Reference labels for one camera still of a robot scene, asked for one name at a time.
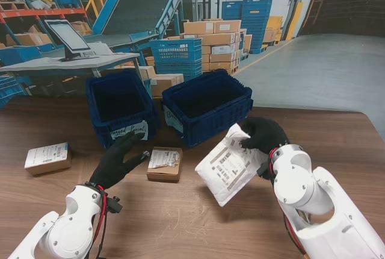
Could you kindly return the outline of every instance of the computer monitor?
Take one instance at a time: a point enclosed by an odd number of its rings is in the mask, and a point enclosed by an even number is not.
[[[80,53],[91,50],[87,42],[73,29],[67,20],[45,20],[45,22],[63,42],[66,60],[70,60],[76,56],[80,56]]]

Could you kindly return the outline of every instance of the concrete floor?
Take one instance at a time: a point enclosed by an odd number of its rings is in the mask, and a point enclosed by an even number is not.
[[[361,111],[385,140],[385,38],[301,36],[269,54],[282,45],[250,55],[235,75],[255,106]]]

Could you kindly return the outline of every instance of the orange shelf beam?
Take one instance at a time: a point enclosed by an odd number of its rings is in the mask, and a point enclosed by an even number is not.
[[[67,14],[85,14],[83,8],[61,8],[48,10],[20,9],[5,10],[0,12],[2,18],[23,17],[23,16],[44,16],[44,15],[67,15]]]

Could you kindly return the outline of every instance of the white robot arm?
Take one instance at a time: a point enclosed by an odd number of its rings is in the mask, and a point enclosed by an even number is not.
[[[103,195],[97,188],[78,185],[66,197],[63,215],[50,212],[42,217],[8,259],[35,259],[41,248],[56,258],[84,258],[92,245],[92,218],[100,213]]]
[[[274,192],[292,229],[311,259],[384,259],[385,245],[336,179],[322,167],[312,172],[301,146],[273,152]],[[334,215],[312,225],[298,210]]]

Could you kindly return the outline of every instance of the desk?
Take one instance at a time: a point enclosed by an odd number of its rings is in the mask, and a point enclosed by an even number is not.
[[[24,94],[31,94],[29,90],[24,88],[17,77],[18,76],[41,76],[41,75],[86,75],[91,73],[100,77],[99,71],[112,68],[127,61],[133,61],[135,70],[141,79],[141,74],[138,67],[137,53],[116,53],[111,55],[96,55],[95,57],[85,59],[74,59],[70,61],[58,61],[58,58],[43,57],[30,60],[23,63],[13,64],[0,68],[1,72],[6,72],[9,76],[15,76],[18,85],[24,91]],[[58,87],[61,93],[66,96],[66,91],[61,85],[61,80],[57,80]]]
[[[257,107],[250,114],[280,123],[310,154],[313,168],[328,169],[385,239],[385,145],[367,116]],[[286,234],[270,182],[253,178],[221,208],[194,172],[225,132],[185,148],[162,123],[158,135],[130,155],[154,145],[183,147],[180,181],[150,182],[143,163],[109,189],[123,209],[108,215],[103,257],[302,258]],[[73,151],[70,169],[37,177],[24,171],[29,149],[61,142]],[[44,214],[61,214],[65,196],[89,179],[102,156],[85,99],[19,96],[0,110],[0,257],[7,258]],[[40,254],[38,259],[47,258]]]

